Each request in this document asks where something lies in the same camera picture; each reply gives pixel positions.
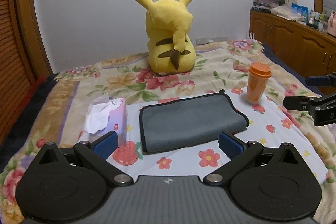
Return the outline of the wooden louvered wardrobe door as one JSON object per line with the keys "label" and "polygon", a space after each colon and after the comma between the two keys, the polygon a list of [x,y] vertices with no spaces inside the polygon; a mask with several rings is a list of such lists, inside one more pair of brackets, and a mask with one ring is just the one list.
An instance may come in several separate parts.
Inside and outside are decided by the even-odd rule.
{"label": "wooden louvered wardrobe door", "polygon": [[19,32],[15,0],[1,0],[1,143],[24,108],[34,82]]}

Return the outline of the wooden sideboard cabinet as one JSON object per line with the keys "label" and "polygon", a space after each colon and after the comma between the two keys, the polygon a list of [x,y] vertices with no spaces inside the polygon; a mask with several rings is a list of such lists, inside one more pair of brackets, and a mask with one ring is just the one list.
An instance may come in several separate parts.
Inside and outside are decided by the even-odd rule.
{"label": "wooden sideboard cabinet", "polygon": [[335,72],[335,38],[279,16],[250,11],[250,32],[302,77]]}

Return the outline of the orange lidded cup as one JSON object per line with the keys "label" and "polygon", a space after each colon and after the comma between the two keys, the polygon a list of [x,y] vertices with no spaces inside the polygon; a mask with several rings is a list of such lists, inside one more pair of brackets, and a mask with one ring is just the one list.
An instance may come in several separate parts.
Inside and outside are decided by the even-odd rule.
{"label": "orange lidded cup", "polygon": [[249,66],[249,77],[246,99],[251,104],[257,104],[262,97],[272,73],[270,67],[254,62]]}

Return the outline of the small bottles on cabinet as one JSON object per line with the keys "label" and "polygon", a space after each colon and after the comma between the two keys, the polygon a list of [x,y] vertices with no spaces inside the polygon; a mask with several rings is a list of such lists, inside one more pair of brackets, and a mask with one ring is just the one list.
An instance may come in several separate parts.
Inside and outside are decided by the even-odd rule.
{"label": "small bottles on cabinet", "polygon": [[327,30],[327,11],[323,10],[321,13],[311,10],[306,25],[315,28],[320,32]]}

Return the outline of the beige floral blanket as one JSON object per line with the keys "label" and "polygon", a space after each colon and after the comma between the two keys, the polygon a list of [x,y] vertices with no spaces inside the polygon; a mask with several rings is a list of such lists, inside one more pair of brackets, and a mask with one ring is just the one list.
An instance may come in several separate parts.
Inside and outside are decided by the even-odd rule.
{"label": "beige floral blanket", "polygon": [[322,201],[315,214],[319,223],[335,223],[335,125],[316,127],[310,116],[286,110],[285,96],[312,96],[304,79],[278,59],[269,47],[255,40],[242,50],[236,41],[196,48],[192,71],[158,76],[139,53],[94,65],[75,67],[48,77],[21,112],[1,147],[1,223],[23,219],[14,192],[27,166],[47,141],[70,147],[82,136],[89,102],[102,94],[123,97],[127,104],[170,100],[225,90],[231,97],[247,85],[249,65],[258,61],[271,68],[266,101],[247,113],[248,135],[270,144],[280,136],[307,143],[303,152],[314,166],[324,163]]}

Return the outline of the pink tissue pack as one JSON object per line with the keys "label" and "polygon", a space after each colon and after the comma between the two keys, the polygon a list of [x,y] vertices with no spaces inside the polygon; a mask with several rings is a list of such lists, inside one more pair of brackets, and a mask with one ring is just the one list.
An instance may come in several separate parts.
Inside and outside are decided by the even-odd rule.
{"label": "pink tissue pack", "polygon": [[117,134],[118,147],[126,146],[126,99],[110,99],[108,94],[103,94],[89,105],[78,141],[93,142],[110,131]]}

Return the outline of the pink bag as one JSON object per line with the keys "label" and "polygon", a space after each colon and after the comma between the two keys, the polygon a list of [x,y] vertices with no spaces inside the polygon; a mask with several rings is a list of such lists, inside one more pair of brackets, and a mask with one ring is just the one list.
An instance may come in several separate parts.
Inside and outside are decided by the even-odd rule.
{"label": "pink bag", "polygon": [[327,23],[327,33],[333,37],[336,37],[336,13],[333,11],[329,17]]}

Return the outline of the purple and grey towel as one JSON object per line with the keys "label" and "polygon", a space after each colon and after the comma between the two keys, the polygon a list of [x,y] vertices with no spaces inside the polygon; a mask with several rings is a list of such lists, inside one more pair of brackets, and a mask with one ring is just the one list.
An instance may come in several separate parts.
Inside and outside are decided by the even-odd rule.
{"label": "purple and grey towel", "polygon": [[249,126],[224,90],[193,98],[149,105],[139,112],[144,153],[162,153],[217,140],[223,131],[235,134]]}

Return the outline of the stack of folded papers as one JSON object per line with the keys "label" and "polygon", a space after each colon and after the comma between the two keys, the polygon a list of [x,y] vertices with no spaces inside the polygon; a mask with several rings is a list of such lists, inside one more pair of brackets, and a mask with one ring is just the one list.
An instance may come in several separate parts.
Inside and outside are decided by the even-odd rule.
{"label": "stack of folded papers", "polygon": [[251,10],[271,13],[271,9],[281,6],[286,0],[253,0]]}

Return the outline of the yellow Pikachu plush toy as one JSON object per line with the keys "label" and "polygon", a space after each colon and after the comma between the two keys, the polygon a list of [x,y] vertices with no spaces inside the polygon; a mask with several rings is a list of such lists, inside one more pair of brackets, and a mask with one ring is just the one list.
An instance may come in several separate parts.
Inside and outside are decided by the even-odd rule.
{"label": "yellow Pikachu plush toy", "polygon": [[148,63],[153,72],[172,75],[190,71],[196,60],[189,38],[193,15],[187,10],[192,0],[135,1],[146,9]]}

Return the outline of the blue picture card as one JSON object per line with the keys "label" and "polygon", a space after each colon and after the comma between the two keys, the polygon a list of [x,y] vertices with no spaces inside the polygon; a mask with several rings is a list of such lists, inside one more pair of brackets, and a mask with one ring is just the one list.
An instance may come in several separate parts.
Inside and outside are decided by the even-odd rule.
{"label": "blue picture card", "polygon": [[300,21],[306,23],[309,18],[309,8],[305,6],[300,6],[298,4],[291,4],[291,12],[294,15],[295,21]]}

